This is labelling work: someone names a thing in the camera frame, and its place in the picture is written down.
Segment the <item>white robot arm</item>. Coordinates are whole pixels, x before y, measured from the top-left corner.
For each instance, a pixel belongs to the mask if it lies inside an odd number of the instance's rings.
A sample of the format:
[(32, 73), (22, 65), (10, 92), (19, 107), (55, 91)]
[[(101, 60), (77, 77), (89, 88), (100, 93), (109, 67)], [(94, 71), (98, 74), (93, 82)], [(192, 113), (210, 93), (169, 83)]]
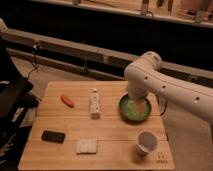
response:
[(162, 74), (161, 65), (160, 55), (148, 51), (125, 68), (130, 98), (143, 100), (152, 92), (213, 124), (213, 89)]

